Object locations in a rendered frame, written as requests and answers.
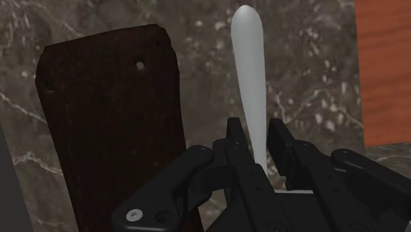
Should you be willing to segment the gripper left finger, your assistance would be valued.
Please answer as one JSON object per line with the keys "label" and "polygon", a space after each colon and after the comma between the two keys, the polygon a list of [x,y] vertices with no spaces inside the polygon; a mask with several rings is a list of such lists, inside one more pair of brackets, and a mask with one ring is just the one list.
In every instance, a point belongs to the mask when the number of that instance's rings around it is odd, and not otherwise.
{"label": "gripper left finger", "polygon": [[227,208],[205,232],[286,232],[286,217],[240,120],[212,148],[192,146],[113,212],[113,232],[183,232],[191,212],[222,189]]}

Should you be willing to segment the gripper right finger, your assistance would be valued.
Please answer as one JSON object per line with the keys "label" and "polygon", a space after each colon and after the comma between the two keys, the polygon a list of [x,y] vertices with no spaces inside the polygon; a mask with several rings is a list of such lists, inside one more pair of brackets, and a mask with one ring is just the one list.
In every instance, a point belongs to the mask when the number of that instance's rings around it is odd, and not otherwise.
{"label": "gripper right finger", "polygon": [[411,179],[349,149],[327,156],[270,119],[267,148],[290,190],[311,190],[331,232],[411,232]]}

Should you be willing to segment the white utensil handle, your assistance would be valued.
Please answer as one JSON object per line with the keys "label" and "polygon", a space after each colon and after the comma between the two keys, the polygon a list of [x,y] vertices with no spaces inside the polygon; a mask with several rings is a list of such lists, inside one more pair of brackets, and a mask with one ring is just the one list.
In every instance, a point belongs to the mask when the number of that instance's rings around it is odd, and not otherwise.
{"label": "white utensil handle", "polygon": [[263,26],[259,14],[251,6],[243,5],[235,11],[231,20],[231,41],[254,160],[267,172],[267,92]]}

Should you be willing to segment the orange wooden panel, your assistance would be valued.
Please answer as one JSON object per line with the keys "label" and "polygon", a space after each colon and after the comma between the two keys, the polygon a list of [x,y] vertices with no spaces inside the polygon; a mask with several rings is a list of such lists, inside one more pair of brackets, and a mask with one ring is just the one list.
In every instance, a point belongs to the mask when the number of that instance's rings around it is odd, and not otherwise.
{"label": "orange wooden panel", "polygon": [[355,0],[364,144],[411,142],[411,0]]}

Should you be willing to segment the dark brown wooden cutting board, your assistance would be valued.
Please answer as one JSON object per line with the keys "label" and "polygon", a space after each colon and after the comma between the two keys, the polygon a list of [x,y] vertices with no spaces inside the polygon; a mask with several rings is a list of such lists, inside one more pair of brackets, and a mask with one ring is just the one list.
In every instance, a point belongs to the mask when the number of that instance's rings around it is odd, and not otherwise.
{"label": "dark brown wooden cutting board", "polygon": [[35,82],[79,232],[112,232],[113,210],[186,148],[170,37],[148,24],[48,45]]}

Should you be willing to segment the grey flat object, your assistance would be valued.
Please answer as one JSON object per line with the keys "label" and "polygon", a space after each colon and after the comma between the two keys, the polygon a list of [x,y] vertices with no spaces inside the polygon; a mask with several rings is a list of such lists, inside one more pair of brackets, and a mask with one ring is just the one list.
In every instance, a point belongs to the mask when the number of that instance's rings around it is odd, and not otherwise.
{"label": "grey flat object", "polygon": [[1,123],[0,232],[34,232]]}

